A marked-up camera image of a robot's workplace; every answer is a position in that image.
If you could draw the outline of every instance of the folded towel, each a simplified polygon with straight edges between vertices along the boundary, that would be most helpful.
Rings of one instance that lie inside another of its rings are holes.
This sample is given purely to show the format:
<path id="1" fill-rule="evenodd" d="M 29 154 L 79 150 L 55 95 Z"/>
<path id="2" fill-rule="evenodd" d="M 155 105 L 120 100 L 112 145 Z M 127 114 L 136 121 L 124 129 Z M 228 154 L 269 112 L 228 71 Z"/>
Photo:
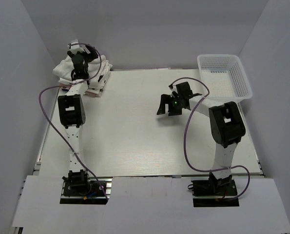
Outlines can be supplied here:
<path id="1" fill-rule="evenodd" d="M 108 81 L 108 78 L 110 76 L 110 71 L 108 72 L 103 72 L 100 76 L 99 76 L 99 82 L 91 82 L 90 85 L 89 85 L 89 88 L 91 89 L 102 89 L 105 84 L 107 83 Z M 65 84 L 65 85 L 68 85 L 70 84 L 71 82 L 64 79 L 64 78 L 59 78 L 59 82 L 61 84 Z"/>
<path id="2" fill-rule="evenodd" d="M 101 97 L 102 92 L 104 91 L 105 85 L 106 85 L 107 80 L 109 79 L 110 75 L 111 75 L 111 72 L 108 72 L 104 76 L 105 80 L 103 82 L 103 87 L 102 88 L 91 88 L 91 87 L 89 87 L 87 89 L 87 91 L 85 92 L 85 94 L 88 95 L 88 96 L 91 96 L 91 97 Z M 60 78 L 59 82 L 60 82 L 60 86 L 62 87 L 63 90 L 65 90 L 65 91 L 69 90 L 70 87 L 69 86 L 65 86 L 65 85 L 70 84 L 70 82 L 68 82 L 67 80 L 62 79 L 62 78 Z"/>
<path id="3" fill-rule="evenodd" d="M 109 70 L 112 68 L 112 65 L 109 64 L 109 61 L 106 60 L 106 57 L 104 55 L 100 56 L 100 58 L 102 63 L 99 74 L 101 74 L 106 67 L 109 67 Z M 88 64 L 88 73 L 90 77 L 94 76 L 98 71 L 99 63 L 100 59 L 97 58 Z M 67 56 L 65 60 L 61 61 L 60 64 L 53 69 L 53 74 L 60 78 L 71 81 L 71 72 L 73 69 L 74 67 L 72 60 L 69 56 Z M 95 80 L 98 82 L 98 79 L 99 76 L 96 76 L 96 78 L 92 79 L 91 82 L 94 82 Z"/>

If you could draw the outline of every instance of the white base platform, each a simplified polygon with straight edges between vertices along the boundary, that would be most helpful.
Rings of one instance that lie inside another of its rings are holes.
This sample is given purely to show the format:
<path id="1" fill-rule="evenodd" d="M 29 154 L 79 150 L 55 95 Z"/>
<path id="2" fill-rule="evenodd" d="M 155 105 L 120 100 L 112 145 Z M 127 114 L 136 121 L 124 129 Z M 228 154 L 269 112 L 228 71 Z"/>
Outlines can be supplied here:
<path id="1" fill-rule="evenodd" d="M 84 157 L 97 176 L 196 175 L 183 155 L 183 134 L 190 111 L 183 115 L 156 116 L 160 95 L 180 77 L 200 78 L 198 70 L 115 71 L 101 98 L 83 97 L 86 123 L 83 125 Z M 189 80 L 194 92 L 202 93 Z M 53 123 L 64 133 L 56 105 Z M 210 121 L 195 113 L 188 131 L 188 155 L 192 165 L 210 169 L 215 142 Z M 239 143 L 232 165 L 244 165 L 260 174 L 253 143 L 246 135 Z M 50 128 L 41 153 L 40 176 L 65 176 L 69 171 L 68 146 Z M 241 168 L 233 174 L 244 174 Z"/>
<path id="2" fill-rule="evenodd" d="M 247 179 L 235 182 L 240 191 Z M 23 234 L 290 233 L 272 179 L 252 179 L 239 207 L 194 208 L 188 184 L 189 178 L 114 178 L 106 205 L 61 205 L 61 178 L 28 176 L 13 226 Z"/>

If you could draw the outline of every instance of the cable wire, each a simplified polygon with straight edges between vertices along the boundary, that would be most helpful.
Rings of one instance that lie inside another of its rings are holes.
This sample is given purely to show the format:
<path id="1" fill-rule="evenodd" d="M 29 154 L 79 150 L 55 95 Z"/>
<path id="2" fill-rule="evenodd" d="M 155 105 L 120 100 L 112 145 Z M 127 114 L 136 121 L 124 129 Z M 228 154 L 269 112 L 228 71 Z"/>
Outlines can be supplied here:
<path id="1" fill-rule="evenodd" d="M 227 190 L 224 192 L 224 195 L 222 198 L 220 198 L 220 200 L 223 200 L 226 197 L 226 195 L 227 195 Z"/>
<path id="2" fill-rule="evenodd" d="M 85 44 L 85 43 L 76 43 L 76 44 L 72 44 L 72 45 L 86 45 L 86 46 L 90 46 L 90 47 L 92 47 L 91 45 L 89 45 L 89 44 Z M 92 47 L 95 51 L 96 51 L 96 53 L 98 54 L 98 56 L 99 56 L 99 61 L 100 61 L 100 64 L 99 64 L 99 68 L 98 68 L 98 71 L 96 72 L 96 74 L 94 75 L 94 76 L 92 76 L 91 78 L 88 78 L 88 79 L 85 79 L 85 80 L 81 80 L 81 81 L 79 81 L 79 82 L 76 82 L 76 83 L 73 83 L 73 84 L 71 84 L 70 86 L 72 86 L 72 85 L 75 85 L 75 84 L 80 84 L 80 83 L 83 83 L 83 82 L 86 82 L 86 81 L 88 81 L 88 80 L 91 80 L 91 79 L 93 79 L 93 78 L 95 78 L 98 74 L 99 74 L 99 72 L 100 72 L 100 69 L 101 69 L 101 56 L 100 56 L 100 53 L 97 51 L 97 49 L 95 49 L 94 47 Z M 105 190 L 103 189 L 103 187 L 102 187 L 102 185 L 101 185 L 101 183 L 100 183 L 100 181 L 98 180 L 98 178 L 97 178 L 97 176 L 87 167 L 87 166 L 85 166 L 85 164 L 81 161 L 81 159 L 78 157 L 78 155 L 77 155 L 77 153 L 75 152 L 75 150 L 74 150 L 74 148 L 72 147 L 72 145 L 68 142 L 68 140 L 61 134 L 61 132 L 54 126 L 54 124 L 52 123 L 52 121 L 49 119 L 49 117 L 48 117 L 48 115 L 47 115 L 47 113 L 46 113 L 46 111 L 45 111 L 45 109 L 44 109 L 44 107 L 43 107 L 43 104 L 42 104 L 42 94 L 45 92 L 45 91 L 47 91 L 47 90 L 49 90 L 49 89 L 55 89 L 55 88 L 60 88 L 60 86 L 59 85 L 56 85 L 56 86 L 51 86 L 51 87 L 48 87 L 48 88 L 45 88 L 45 89 L 43 89 L 41 92 L 40 92 L 40 94 L 39 94 L 39 106 L 41 107 L 41 110 L 42 110 L 42 112 L 43 112 L 43 114 L 44 114 L 44 116 L 45 116 L 45 118 L 46 118 L 46 120 L 48 121 L 48 123 L 52 126 L 52 128 L 58 133 L 58 135 L 64 140 L 64 142 L 66 142 L 66 144 L 69 146 L 69 148 L 71 149 L 71 151 L 72 151 L 72 153 L 75 155 L 75 157 L 77 158 L 77 160 L 78 160 L 78 162 L 81 164 L 81 166 L 85 169 L 85 170 L 87 170 L 89 173 L 91 173 L 92 175 L 93 175 L 93 177 L 95 178 L 95 180 L 98 182 L 98 184 L 100 185 L 100 187 L 102 188 L 102 192 L 104 193 L 104 195 L 105 195 L 105 198 L 107 199 L 107 201 L 108 201 L 108 197 L 107 197 L 107 195 L 106 195 L 106 192 L 105 192 Z"/>
<path id="3" fill-rule="evenodd" d="M 188 185 L 187 189 L 192 190 L 193 189 L 193 184 Z"/>
<path id="4" fill-rule="evenodd" d="M 188 155 L 187 155 L 187 146 L 186 146 L 188 127 L 189 127 L 190 121 L 191 121 L 191 119 L 192 119 L 192 117 L 193 117 L 193 114 L 194 114 L 195 110 L 196 110 L 196 109 L 198 108 L 198 106 L 203 102 L 203 100 L 204 100 L 207 96 L 210 95 L 210 90 L 209 90 L 209 88 L 205 85 L 205 83 L 203 83 L 202 81 L 200 81 L 200 80 L 198 80 L 198 79 L 191 78 L 191 77 L 182 77 L 182 78 L 178 78 L 178 79 L 174 80 L 174 81 L 172 82 L 171 85 L 173 85 L 175 82 L 177 82 L 177 81 L 179 81 L 179 80 L 181 80 L 181 79 L 191 79 L 191 80 L 197 81 L 197 82 L 199 82 L 200 84 L 202 84 L 202 85 L 206 88 L 206 90 L 208 91 L 208 93 L 207 93 L 206 95 L 204 95 L 204 96 L 199 100 L 199 102 L 194 106 L 194 108 L 191 110 L 191 113 L 190 113 L 190 115 L 189 115 L 189 117 L 188 117 L 187 124 L 186 124 L 186 127 L 185 127 L 185 132 L 184 132 L 184 156 L 185 156 L 185 160 L 186 160 L 188 166 L 189 166 L 191 169 L 193 169 L 194 171 L 196 171 L 196 172 L 201 172 L 201 173 L 210 173 L 210 172 L 219 172 L 219 171 L 223 171 L 223 170 L 228 170 L 228 169 L 229 169 L 228 167 L 219 168 L 219 169 L 212 169 L 212 170 L 201 170 L 201 169 L 197 169 L 197 168 L 195 168 L 195 167 L 194 167 L 194 166 L 189 162 L 189 160 L 188 160 Z M 235 196 L 235 197 L 232 197 L 232 198 L 224 199 L 224 200 L 234 200 L 234 199 L 239 198 L 240 196 L 242 196 L 242 195 L 246 192 L 246 190 L 247 190 L 248 187 L 249 187 L 250 180 L 251 180 L 251 179 L 250 179 L 250 172 L 249 172 L 249 170 L 248 170 L 245 166 L 242 166 L 242 165 L 236 165 L 236 166 L 230 167 L 230 169 L 234 169 L 234 168 L 238 168 L 238 167 L 241 167 L 241 168 L 243 168 L 244 170 L 246 170 L 246 172 L 247 172 L 247 174 L 248 174 L 248 182 L 247 182 L 247 185 L 246 185 L 246 187 L 244 188 L 244 190 L 243 190 L 239 195 L 237 195 L 237 196 Z"/>
<path id="5" fill-rule="evenodd" d="M 85 195 L 88 195 L 90 192 L 91 192 L 91 190 L 92 190 L 92 184 L 90 183 L 90 190 L 87 192 L 87 193 L 85 193 L 85 194 L 80 194 L 81 196 L 85 196 Z"/>

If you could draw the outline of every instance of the black mounting plate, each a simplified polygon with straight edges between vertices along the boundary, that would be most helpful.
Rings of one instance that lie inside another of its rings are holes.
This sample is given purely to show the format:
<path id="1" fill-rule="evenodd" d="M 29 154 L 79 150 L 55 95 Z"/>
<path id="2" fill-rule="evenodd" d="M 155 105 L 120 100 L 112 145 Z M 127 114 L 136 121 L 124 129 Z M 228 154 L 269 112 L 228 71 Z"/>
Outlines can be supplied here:
<path id="1" fill-rule="evenodd" d="M 213 189 L 210 189 L 207 180 L 193 180 L 193 195 L 194 196 L 221 196 L 225 195 L 225 191 L 215 194 Z M 236 183 L 232 179 L 231 183 L 226 187 L 226 196 L 237 196 Z"/>
<path id="2" fill-rule="evenodd" d="M 239 206 L 239 200 L 228 200 L 228 199 L 193 199 L 193 207 L 237 207 Z"/>
<path id="3" fill-rule="evenodd" d="M 82 196 L 85 197 L 86 195 L 91 194 L 92 192 L 95 192 L 96 194 L 93 195 L 92 197 L 98 197 L 98 196 L 105 196 L 102 190 L 99 189 L 99 184 L 97 181 L 92 180 L 89 181 L 91 184 L 91 189 L 87 191 L 85 194 L 80 194 L 78 191 L 73 190 L 70 186 L 68 186 L 67 183 L 64 183 L 64 188 L 63 188 L 63 195 L 67 197 L 73 197 L 73 196 Z M 101 185 L 106 189 L 107 182 L 104 180 L 100 180 Z"/>

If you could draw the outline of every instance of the gray wall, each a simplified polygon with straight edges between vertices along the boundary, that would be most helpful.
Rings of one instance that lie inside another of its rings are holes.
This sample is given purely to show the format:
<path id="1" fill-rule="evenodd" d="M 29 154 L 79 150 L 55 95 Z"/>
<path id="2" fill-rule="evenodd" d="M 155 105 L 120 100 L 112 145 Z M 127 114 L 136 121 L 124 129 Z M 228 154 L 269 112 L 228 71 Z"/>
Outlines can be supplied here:
<path id="1" fill-rule="evenodd" d="M 32 173 L 45 119 L 38 94 L 56 83 L 54 62 L 20 0 L 0 0 L 0 234 L 8 233 L 21 186 Z M 48 92 L 48 111 L 54 101 Z"/>
<path id="2" fill-rule="evenodd" d="M 270 0 L 240 59 L 253 98 L 244 103 L 257 153 L 290 221 L 290 0 Z"/>
<path id="3" fill-rule="evenodd" d="M 77 38 L 115 69 L 195 68 L 243 48 L 267 0 L 22 0 L 54 62 Z"/>

